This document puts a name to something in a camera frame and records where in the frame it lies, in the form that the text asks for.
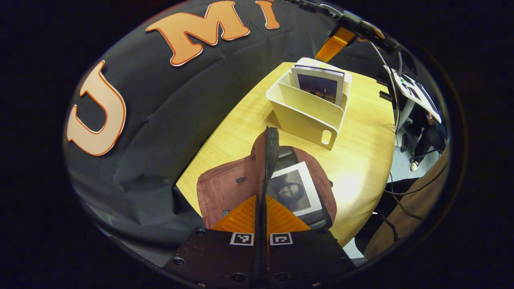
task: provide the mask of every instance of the orange letter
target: orange letter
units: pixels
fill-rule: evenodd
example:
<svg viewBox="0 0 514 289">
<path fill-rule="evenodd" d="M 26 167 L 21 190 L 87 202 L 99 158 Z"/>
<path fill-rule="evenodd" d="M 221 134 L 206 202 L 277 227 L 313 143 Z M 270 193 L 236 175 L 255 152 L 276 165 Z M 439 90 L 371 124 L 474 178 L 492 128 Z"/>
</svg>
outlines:
<svg viewBox="0 0 514 289">
<path fill-rule="evenodd" d="M 266 28 L 268 29 L 277 29 L 280 27 L 280 24 L 275 19 L 275 14 L 273 13 L 273 9 L 271 6 L 273 5 L 268 1 L 255 1 L 257 5 L 259 5 L 264 13 L 264 18 L 266 19 Z"/>
<path fill-rule="evenodd" d="M 94 132 L 86 127 L 77 117 L 77 105 L 71 109 L 68 118 L 66 136 L 88 154 L 99 156 L 108 152 L 113 146 L 125 125 L 125 101 L 120 93 L 105 80 L 101 70 L 105 61 L 102 60 L 89 73 L 80 88 L 80 96 L 89 94 L 105 112 L 105 124 L 102 129 Z"/>
<path fill-rule="evenodd" d="M 159 31 L 173 51 L 171 65 L 181 66 L 200 55 L 204 49 L 201 44 L 193 44 L 186 33 L 209 45 L 218 43 L 220 24 L 224 40 L 234 40 L 250 33 L 250 29 L 239 19 L 234 5 L 234 1 L 214 2 L 209 5 L 203 18 L 184 12 L 176 13 L 151 24 L 146 31 Z"/>
</svg>

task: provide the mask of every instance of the wooden table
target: wooden table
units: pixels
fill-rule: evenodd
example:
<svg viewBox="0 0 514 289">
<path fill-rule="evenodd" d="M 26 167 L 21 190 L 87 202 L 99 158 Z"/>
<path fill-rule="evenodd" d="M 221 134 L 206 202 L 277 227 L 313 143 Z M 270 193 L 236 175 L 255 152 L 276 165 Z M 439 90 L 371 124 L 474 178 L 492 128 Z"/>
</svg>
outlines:
<svg viewBox="0 0 514 289">
<path fill-rule="evenodd" d="M 346 115 L 333 149 L 328 150 L 282 131 L 266 98 L 266 91 L 292 65 L 279 65 L 234 107 L 186 168 L 177 187 L 201 214 L 196 193 L 198 177 L 209 169 L 248 156 L 266 126 L 276 127 L 281 146 L 294 146 L 314 156 L 334 182 L 337 215 L 331 232 L 344 246 L 371 216 L 386 186 L 394 152 L 392 105 L 379 97 L 379 91 L 387 89 L 385 86 L 351 73 Z"/>
</svg>

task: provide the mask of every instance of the floor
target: floor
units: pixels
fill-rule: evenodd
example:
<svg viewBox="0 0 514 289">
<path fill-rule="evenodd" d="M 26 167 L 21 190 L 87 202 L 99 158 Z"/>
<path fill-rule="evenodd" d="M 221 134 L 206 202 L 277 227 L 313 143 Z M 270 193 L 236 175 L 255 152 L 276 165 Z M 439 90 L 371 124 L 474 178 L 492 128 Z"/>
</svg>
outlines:
<svg viewBox="0 0 514 289">
<path fill-rule="evenodd" d="M 394 149 L 394 157 L 393 164 L 391 166 L 391 175 L 393 176 L 393 182 L 405 178 L 416 178 L 422 177 L 439 159 L 439 154 L 437 152 L 430 153 L 427 155 L 423 161 L 419 164 L 419 167 L 416 171 L 411 172 L 409 159 L 412 157 L 414 153 L 414 148 L 416 147 L 418 138 L 414 135 L 407 133 L 407 150 L 403 153 L 400 151 L 401 140 L 405 133 L 405 129 L 401 128 L 400 132 L 396 136 L 395 141 L 395 149 Z M 343 247 L 344 252 L 351 259 L 364 258 L 362 253 L 355 246 L 355 239 L 352 239 L 346 246 Z"/>
</svg>

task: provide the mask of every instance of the photograph of woman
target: photograph of woman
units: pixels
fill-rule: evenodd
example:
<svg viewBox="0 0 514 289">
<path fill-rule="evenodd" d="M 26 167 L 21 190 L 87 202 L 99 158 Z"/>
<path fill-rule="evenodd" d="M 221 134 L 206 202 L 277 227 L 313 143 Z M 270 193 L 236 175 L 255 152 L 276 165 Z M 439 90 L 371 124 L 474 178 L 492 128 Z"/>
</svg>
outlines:
<svg viewBox="0 0 514 289">
<path fill-rule="evenodd" d="M 279 201 L 291 212 L 310 208 L 310 202 L 300 173 L 295 170 L 271 179 L 270 197 Z"/>
</svg>

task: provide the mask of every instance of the white shoe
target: white shoe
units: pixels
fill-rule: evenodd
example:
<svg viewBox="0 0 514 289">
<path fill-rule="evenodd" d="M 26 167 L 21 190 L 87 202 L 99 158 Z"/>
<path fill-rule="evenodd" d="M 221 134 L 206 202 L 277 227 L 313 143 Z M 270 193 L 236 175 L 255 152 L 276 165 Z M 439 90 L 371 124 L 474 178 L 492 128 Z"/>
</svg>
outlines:
<svg viewBox="0 0 514 289">
<path fill-rule="evenodd" d="M 413 161 L 411 164 L 411 171 L 417 170 L 418 166 L 419 166 L 419 163 L 417 161 Z"/>
</svg>

